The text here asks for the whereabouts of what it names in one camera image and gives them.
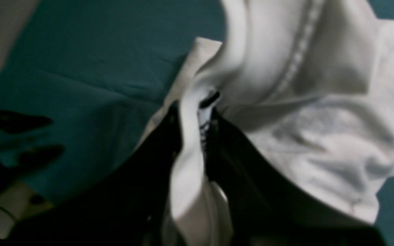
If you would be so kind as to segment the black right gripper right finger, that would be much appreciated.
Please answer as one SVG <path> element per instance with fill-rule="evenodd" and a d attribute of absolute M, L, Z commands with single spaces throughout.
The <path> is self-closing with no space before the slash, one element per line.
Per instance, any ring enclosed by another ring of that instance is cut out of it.
<path fill-rule="evenodd" d="M 224 192 L 232 246 L 384 246 L 371 225 L 331 208 L 280 174 L 216 110 L 209 122 L 206 171 Z"/>

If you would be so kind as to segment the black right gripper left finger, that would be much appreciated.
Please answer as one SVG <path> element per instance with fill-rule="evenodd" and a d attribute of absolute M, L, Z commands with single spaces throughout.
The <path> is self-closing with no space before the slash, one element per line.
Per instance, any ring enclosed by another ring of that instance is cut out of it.
<path fill-rule="evenodd" d="M 178 106 L 111 175 L 19 223 L 10 246 L 161 246 L 170 173 L 181 148 Z"/>

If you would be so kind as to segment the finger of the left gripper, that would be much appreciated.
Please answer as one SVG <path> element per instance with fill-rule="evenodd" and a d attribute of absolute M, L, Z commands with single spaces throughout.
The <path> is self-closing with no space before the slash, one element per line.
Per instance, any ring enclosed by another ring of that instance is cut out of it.
<path fill-rule="evenodd" d="M 64 154 L 63 144 L 38 142 L 38 130 L 52 123 L 49 117 L 0 110 L 0 132 L 18 135 L 0 143 L 0 194 L 14 181 L 49 166 Z"/>

